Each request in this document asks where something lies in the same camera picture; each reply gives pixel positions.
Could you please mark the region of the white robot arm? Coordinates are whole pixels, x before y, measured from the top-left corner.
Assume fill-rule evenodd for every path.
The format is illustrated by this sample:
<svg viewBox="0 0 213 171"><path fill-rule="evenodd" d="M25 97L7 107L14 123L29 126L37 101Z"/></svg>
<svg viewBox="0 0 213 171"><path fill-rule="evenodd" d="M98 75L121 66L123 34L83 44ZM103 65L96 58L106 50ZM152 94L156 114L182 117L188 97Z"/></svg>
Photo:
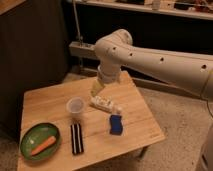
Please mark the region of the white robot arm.
<svg viewBox="0 0 213 171"><path fill-rule="evenodd" d="M121 67L144 73L213 101L213 55L140 48L131 34L119 29L96 41L94 53L100 60L97 77L103 84L119 79Z"/></svg>

